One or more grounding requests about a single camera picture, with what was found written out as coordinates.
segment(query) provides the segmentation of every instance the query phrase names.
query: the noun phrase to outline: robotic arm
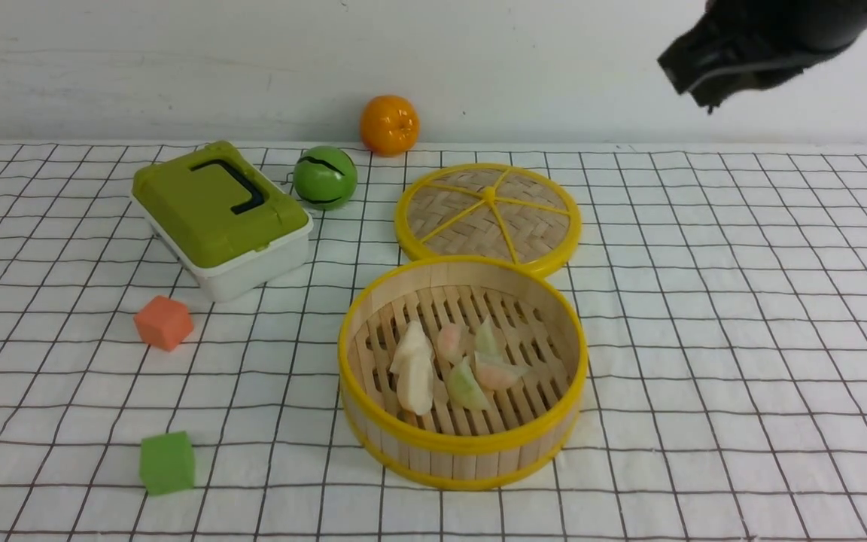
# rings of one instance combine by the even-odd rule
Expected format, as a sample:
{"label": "robotic arm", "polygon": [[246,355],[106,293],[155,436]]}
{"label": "robotic arm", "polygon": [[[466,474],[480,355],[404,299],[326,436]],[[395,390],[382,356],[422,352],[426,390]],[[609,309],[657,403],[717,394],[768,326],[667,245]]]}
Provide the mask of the robotic arm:
{"label": "robotic arm", "polygon": [[867,0],[708,0],[701,21],[658,59],[678,95],[711,114],[836,58],[867,30]]}

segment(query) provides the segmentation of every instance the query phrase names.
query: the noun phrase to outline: orange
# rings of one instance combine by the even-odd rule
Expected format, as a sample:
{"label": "orange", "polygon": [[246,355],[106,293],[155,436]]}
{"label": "orange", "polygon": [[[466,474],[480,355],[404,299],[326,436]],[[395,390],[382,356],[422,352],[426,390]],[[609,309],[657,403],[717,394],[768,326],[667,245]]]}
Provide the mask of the orange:
{"label": "orange", "polygon": [[413,105],[400,96],[371,99],[360,117],[360,140],[381,157],[396,157],[417,143],[420,119]]}

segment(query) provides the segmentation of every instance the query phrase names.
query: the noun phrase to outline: bamboo steamer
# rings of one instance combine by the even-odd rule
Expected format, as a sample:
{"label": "bamboo steamer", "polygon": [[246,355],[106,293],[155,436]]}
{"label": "bamboo steamer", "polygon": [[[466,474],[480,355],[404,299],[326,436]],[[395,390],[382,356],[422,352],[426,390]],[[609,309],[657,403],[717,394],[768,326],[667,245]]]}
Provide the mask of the bamboo steamer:
{"label": "bamboo steamer", "polygon": [[530,169],[461,164],[417,179],[393,224],[410,260],[483,256],[546,277],[577,249],[581,212],[564,188]]}
{"label": "bamboo steamer", "polygon": [[[431,342],[454,322],[475,332],[490,318],[508,363],[533,367],[491,409],[434,401],[426,416],[402,411],[389,373],[400,332],[419,320]],[[465,346],[472,356],[472,340]],[[382,465],[416,483],[483,490],[520,480],[558,453],[578,418],[588,374],[580,320],[560,292],[510,262],[428,257],[361,292],[338,340],[340,392],[352,432]],[[450,364],[434,360],[443,380]]]}

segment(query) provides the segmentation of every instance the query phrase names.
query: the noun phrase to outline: yellow rim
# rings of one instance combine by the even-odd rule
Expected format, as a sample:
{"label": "yellow rim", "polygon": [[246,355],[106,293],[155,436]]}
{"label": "yellow rim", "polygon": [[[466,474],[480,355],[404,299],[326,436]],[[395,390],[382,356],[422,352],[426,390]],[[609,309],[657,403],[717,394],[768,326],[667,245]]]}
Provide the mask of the yellow rim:
{"label": "yellow rim", "polygon": [[[532,179],[532,181],[553,190],[554,193],[558,195],[558,198],[563,200],[564,205],[567,206],[567,211],[565,212],[564,209],[554,209],[554,207],[542,206],[539,205],[539,203],[522,202],[520,199],[501,198],[501,196],[492,195],[485,198],[482,194],[461,188],[460,186],[447,186],[434,182],[436,179],[442,178],[444,175],[450,175],[453,174],[453,172],[468,171],[468,169],[499,169],[501,175],[497,178],[493,188],[496,188],[500,183],[502,183],[509,174],[512,174],[512,172],[516,172],[517,175],[527,176],[527,178]],[[406,212],[407,209],[409,209],[410,200],[413,199],[413,196],[416,195],[418,190],[425,187],[448,190],[451,192],[460,192],[461,194],[471,196],[472,198],[477,198],[478,202],[473,203],[471,207],[467,207],[467,209],[462,210],[462,212],[457,213],[457,215],[448,219],[423,239],[417,239],[417,237],[414,236],[413,231],[410,230],[409,220],[406,218]],[[537,258],[537,260],[527,262],[517,261],[517,254],[515,250],[513,250],[513,240],[510,238],[507,228],[503,225],[503,220],[500,220],[497,206],[494,204],[495,200],[497,200],[497,202],[512,203],[513,205],[545,210],[545,212],[567,215],[567,235],[564,236],[564,241],[561,241],[561,244],[558,245],[556,249],[551,250],[543,257]],[[577,245],[581,241],[581,210],[577,206],[577,203],[574,202],[574,198],[571,198],[570,194],[567,194],[567,191],[565,191],[564,188],[561,188],[560,184],[551,181],[549,178],[545,178],[543,175],[532,172],[530,169],[517,168],[506,164],[461,164],[460,166],[438,169],[435,172],[422,176],[422,178],[417,179],[417,181],[410,185],[409,188],[406,189],[406,192],[403,192],[403,195],[400,196],[400,200],[397,202],[397,207],[394,210],[393,227],[397,234],[397,241],[400,243],[400,247],[403,248],[403,253],[406,254],[410,260],[424,260],[429,257],[441,257],[441,254],[437,254],[435,251],[431,251],[427,248],[424,241],[426,241],[427,238],[440,233],[441,230],[446,229],[448,226],[457,222],[457,220],[467,216],[467,214],[471,213],[476,207],[482,205],[491,207],[491,211],[496,217],[497,224],[501,230],[503,242],[507,244],[513,263],[534,275],[547,277],[558,269],[564,267],[567,261],[570,260],[570,257],[573,256],[574,251],[577,250]]]}
{"label": "yellow rim", "polygon": [[364,446],[364,449],[367,450],[367,453],[369,453],[376,462],[414,483],[448,491],[484,491],[486,489],[494,489],[516,483],[516,481],[529,477],[531,474],[543,469],[544,465],[550,463],[550,461],[561,452],[561,449],[563,449],[564,445],[567,443],[567,439],[569,439],[571,433],[574,432],[574,426],[577,425],[578,419],[581,419],[581,412],[578,412],[577,415],[574,416],[574,421],[570,423],[567,431],[565,431],[564,436],[561,437],[560,442],[557,442],[553,449],[550,449],[550,452],[543,454],[543,456],[540,456],[540,459],[537,459],[527,467],[523,467],[523,469],[515,470],[502,477],[485,478],[484,480],[454,480],[453,478],[435,477],[433,474],[417,473],[416,470],[410,470],[407,469],[407,467],[400,465],[400,463],[397,463],[388,454],[383,453],[382,450],[374,446],[373,443],[367,439],[366,435],[364,435],[364,433],[357,428],[354,421],[352,421],[350,411],[346,408],[344,408],[343,411],[344,415],[347,416],[347,425],[350,425],[350,432],[355,438],[357,438],[357,440],[359,440],[359,443]]}
{"label": "yellow rim", "polygon": [[[372,402],[364,389],[357,384],[357,378],[354,376],[354,371],[350,368],[350,360],[347,358],[347,343],[350,340],[350,333],[355,333],[355,330],[349,329],[350,323],[352,316],[354,316],[360,306],[364,304],[364,299],[368,298],[384,281],[388,281],[399,274],[406,273],[407,271],[424,265],[437,265],[438,263],[448,262],[481,263],[510,269],[510,271],[518,273],[546,289],[547,292],[554,296],[558,303],[563,306],[568,315],[570,315],[570,322],[574,328],[575,336],[577,336],[577,339],[581,342],[578,345],[579,357],[577,360],[577,373],[574,374],[574,379],[567,388],[567,393],[564,394],[564,397],[562,397],[557,404],[543,415],[540,415],[539,418],[534,419],[532,422],[525,423],[525,425],[521,425],[520,428],[510,429],[493,435],[479,435],[475,437],[443,435],[420,428],[414,428],[414,426],[409,425],[409,423],[401,422],[396,418],[396,416],[389,415],[388,412],[379,407],[378,404]],[[561,420],[564,419],[564,416],[566,416],[570,411],[572,405],[580,400],[581,394],[584,391],[584,383],[588,376],[588,347],[584,339],[584,329],[582,329],[581,320],[578,319],[577,313],[575,313],[574,309],[571,308],[571,305],[567,302],[567,299],[564,298],[564,295],[561,295],[561,292],[558,292],[557,289],[554,289],[550,284],[547,284],[547,281],[537,278],[536,275],[533,275],[516,265],[505,261],[491,260],[491,258],[479,256],[441,256],[427,258],[427,260],[417,260],[389,271],[381,278],[371,282],[369,287],[364,289],[364,291],[357,296],[357,299],[354,300],[352,305],[350,305],[350,309],[347,311],[347,316],[343,319],[343,324],[340,327],[340,337],[339,340],[337,340],[337,358],[340,360],[340,379],[343,385],[346,385],[347,392],[351,395],[352,399],[354,399],[354,402],[364,410],[364,415],[371,419],[372,422],[376,423],[379,428],[385,430],[396,439],[402,440],[402,442],[408,443],[412,446],[421,447],[421,449],[427,449],[431,452],[447,452],[464,455],[502,452],[502,450],[522,446],[531,442],[531,440],[537,439],[537,437],[543,435],[543,433],[560,423]]]}

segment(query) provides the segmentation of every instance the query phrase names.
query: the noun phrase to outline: green foam cube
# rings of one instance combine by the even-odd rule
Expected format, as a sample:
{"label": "green foam cube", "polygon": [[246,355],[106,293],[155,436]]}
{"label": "green foam cube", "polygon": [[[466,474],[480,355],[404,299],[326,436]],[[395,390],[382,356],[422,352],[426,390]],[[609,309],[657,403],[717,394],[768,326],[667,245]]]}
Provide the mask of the green foam cube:
{"label": "green foam cube", "polygon": [[151,496],[193,489],[196,457],[186,431],[142,439],[138,477]]}

